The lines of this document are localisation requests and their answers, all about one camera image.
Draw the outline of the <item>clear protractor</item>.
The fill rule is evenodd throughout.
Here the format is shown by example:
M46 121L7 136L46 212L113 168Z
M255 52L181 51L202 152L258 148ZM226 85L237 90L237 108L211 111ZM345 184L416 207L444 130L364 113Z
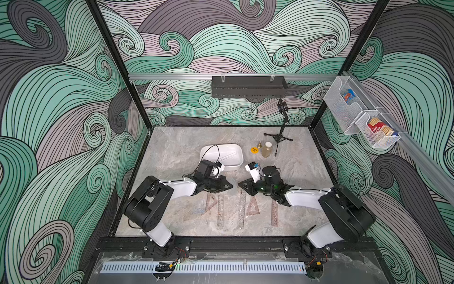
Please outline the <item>clear protractor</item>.
M236 196L237 194L238 194L238 189L237 189L236 184L234 184L231 189L227 190L228 197L233 197L233 196Z

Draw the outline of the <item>clear stencil ruler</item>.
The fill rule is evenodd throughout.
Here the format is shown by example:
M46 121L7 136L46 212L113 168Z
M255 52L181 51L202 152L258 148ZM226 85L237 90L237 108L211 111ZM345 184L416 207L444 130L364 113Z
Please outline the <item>clear stencil ruler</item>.
M238 228L240 230L244 229L245 204L246 204L246 193L245 193L245 191L241 191L240 203L239 203L239 207L238 207Z

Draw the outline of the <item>clear straight ruler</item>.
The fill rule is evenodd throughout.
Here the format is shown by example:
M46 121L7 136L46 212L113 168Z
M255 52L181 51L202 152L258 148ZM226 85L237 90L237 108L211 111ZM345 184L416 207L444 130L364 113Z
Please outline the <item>clear straight ruler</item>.
M236 153L235 152L232 152L232 153L228 153L227 155L224 155L224 156L221 156L219 158L219 161L223 161L223 160L226 160L226 159L230 159L232 157L236 156Z

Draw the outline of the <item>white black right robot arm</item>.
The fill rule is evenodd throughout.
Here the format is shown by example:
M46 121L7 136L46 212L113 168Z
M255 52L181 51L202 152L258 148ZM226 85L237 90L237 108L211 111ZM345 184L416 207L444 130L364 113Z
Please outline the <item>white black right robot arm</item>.
M356 243L375 223L374 213L346 187L336 184L328 189L299 188L276 178L252 178L239 183L250 196L262 193L286 207L307 207L323 211L327 222L313 226L302 237L300 251L306 257L339 241Z

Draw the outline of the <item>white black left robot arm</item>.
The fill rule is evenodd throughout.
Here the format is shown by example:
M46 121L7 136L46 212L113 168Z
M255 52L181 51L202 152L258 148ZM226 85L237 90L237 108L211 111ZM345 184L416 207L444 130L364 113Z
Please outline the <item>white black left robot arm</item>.
M233 188L223 175L217 178L186 175L176 181L148 176L130 196L124 215L156 245L167 247L174 234L164 225L162 218L171 200L194 196L202 191L218 194Z

